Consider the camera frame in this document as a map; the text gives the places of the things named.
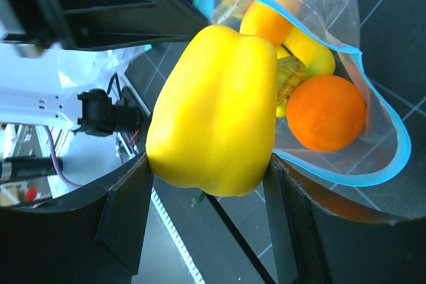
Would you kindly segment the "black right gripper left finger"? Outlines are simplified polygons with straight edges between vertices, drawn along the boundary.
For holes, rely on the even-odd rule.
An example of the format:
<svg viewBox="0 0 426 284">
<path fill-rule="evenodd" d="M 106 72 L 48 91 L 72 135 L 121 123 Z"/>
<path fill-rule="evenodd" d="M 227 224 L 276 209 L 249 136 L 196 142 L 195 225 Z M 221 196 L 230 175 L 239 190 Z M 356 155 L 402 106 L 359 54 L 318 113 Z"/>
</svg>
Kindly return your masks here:
<svg viewBox="0 0 426 284">
<path fill-rule="evenodd" d="M 140 154 L 41 205 L 1 209 L 2 283 L 130 283 L 153 185 Z"/>
</svg>

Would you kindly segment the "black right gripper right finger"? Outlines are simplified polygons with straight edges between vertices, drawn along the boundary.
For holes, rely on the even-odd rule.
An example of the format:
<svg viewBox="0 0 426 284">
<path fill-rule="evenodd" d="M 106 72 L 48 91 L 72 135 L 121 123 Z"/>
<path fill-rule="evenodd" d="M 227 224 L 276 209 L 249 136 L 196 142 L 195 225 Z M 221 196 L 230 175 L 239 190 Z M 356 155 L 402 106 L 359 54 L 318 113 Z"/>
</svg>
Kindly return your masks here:
<svg viewBox="0 0 426 284">
<path fill-rule="evenodd" d="M 264 194 L 279 283 L 424 283 L 425 219 L 353 202 L 272 156 Z"/>
</svg>

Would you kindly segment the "toy orange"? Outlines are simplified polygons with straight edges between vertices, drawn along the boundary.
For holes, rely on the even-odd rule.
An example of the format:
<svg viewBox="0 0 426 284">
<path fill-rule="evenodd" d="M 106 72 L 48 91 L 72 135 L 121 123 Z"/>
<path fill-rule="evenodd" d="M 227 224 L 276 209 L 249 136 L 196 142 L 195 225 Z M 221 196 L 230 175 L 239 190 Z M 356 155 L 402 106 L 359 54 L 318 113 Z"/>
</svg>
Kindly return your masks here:
<svg viewBox="0 0 426 284">
<path fill-rule="evenodd" d="M 366 103 L 357 87 L 335 75 L 303 82 L 287 104 L 292 134 L 302 146 L 320 152 L 349 146 L 363 130 L 366 116 Z"/>
</svg>

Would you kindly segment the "yellow toy bell pepper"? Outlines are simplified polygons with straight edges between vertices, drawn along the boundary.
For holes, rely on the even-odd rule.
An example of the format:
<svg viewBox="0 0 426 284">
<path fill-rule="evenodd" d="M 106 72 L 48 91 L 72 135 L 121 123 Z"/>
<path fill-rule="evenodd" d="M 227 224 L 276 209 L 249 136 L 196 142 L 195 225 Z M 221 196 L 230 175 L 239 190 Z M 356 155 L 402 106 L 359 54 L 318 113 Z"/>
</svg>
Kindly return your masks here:
<svg viewBox="0 0 426 284">
<path fill-rule="evenodd" d="M 246 196 L 274 146 L 277 56 L 266 39 L 202 29 L 167 78 L 146 138 L 151 170 L 179 188 Z"/>
</svg>

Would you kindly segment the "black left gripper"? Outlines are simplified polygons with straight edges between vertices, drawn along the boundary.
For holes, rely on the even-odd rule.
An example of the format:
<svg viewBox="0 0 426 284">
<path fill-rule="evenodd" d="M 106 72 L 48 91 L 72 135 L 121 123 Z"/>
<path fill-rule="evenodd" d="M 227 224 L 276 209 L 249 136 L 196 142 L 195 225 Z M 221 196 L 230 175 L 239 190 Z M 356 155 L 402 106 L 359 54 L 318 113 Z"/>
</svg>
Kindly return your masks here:
<svg viewBox="0 0 426 284">
<path fill-rule="evenodd" d="M 72 47 L 72 33 L 60 0 L 1 0 L 1 42 L 24 58 L 39 58 L 54 43 Z"/>
</svg>

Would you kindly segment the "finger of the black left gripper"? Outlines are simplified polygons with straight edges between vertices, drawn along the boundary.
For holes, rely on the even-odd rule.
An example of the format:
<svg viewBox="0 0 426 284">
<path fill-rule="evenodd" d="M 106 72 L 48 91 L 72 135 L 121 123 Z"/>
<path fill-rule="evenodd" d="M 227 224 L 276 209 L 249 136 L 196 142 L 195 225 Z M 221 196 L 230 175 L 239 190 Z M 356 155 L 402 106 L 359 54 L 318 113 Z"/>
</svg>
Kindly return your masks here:
<svg viewBox="0 0 426 284">
<path fill-rule="evenodd" d="M 59 0 L 65 49 L 103 51 L 190 41 L 208 26 L 193 0 Z"/>
</svg>

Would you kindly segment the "yellow toy mango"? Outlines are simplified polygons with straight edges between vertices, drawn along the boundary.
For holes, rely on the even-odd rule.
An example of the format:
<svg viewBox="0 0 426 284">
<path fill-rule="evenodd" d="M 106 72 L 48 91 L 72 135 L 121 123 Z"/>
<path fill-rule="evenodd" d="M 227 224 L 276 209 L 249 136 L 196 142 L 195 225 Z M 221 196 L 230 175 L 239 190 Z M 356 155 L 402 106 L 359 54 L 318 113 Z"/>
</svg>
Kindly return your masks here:
<svg viewBox="0 0 426 284">
<path fill-rule="evenodd" d="M 293 25 L 267 5 L 254 1 L 244 14 L 239 32 L 267 39 L 278 48 L 288 37 Z"/>
</svg>

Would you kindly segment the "yellow toy banana bunch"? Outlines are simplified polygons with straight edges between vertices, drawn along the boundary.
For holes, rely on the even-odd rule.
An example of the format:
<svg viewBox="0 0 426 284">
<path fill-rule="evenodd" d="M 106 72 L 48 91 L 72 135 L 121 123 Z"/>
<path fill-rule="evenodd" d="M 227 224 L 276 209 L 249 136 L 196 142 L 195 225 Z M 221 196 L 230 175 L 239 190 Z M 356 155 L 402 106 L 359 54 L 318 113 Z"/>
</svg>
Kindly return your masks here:
<svg viewBox="0 0 426 284">
<path fill-rule="evenodd" d="M 257 0 L 221 0 L 215 9 L 214 21 L 221 25 L 237 21 L 240 30 L 242 18 L 254 1 Z M 308 7 L 307 0 L 274 1 L 295 17 Z M 313 76 L 334 73 L 335 59 L 331 50 L 294 25 L 286 40 L 278 48 L 263 37 L 242 35 L 240 32 L 239 34 L 244 46 L 238 47 L 232 54 L 233 65 L 239 71 L 247 71 L 250 77 L 254 77 L 260 71 L 266 71 L 268 74 L 277 73 L 278 118 L 286 115 L 288 99 L 297 85 Z"/>
</svg>

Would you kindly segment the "clear blue-zip bag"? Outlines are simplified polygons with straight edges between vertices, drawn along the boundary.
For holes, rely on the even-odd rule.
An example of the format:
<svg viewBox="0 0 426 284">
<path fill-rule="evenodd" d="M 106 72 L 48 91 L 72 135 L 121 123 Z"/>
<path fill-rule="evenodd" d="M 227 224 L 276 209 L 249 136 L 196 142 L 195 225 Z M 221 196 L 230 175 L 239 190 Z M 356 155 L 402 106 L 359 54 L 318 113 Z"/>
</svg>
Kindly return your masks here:
<svg viewBox="0 0 426 284">
<path fill-rule="evenodd" d="M 276 124 L 274 153 L 329 182 L 364 187 L 396 176 L 409 160 L 411 141 L 396 111 L 378 93 L 363 69 L 357 0 L 195 0 L 212 23 L 237 29 L 248 9 L 263 4 L 292 28 L 282 51 L 296 56 L 310 76 L 331 73 L 353 83 L 366 104 L 365 125 L 338 151 L 313 151 Z"/>
</svg>

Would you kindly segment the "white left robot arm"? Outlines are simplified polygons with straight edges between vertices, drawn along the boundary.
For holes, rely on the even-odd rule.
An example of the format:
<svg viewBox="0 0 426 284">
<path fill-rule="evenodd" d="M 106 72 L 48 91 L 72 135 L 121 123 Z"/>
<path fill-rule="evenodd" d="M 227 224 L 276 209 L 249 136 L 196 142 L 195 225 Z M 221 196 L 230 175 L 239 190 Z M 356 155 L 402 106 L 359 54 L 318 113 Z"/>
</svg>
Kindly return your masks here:
<svg viewBox="0 0 426 284">
<path fill-rule="evenodd" d="M 101 52 L 192 39 L 207 26 L 194 0 L 1 0 L 1 42 L 25 58 L 54 44 Z M 1 119 L 109 136 L 148 126 L 148 114 L 107 90 L 48 94 L 20 88 L 1 91 Z"/>
</svg>

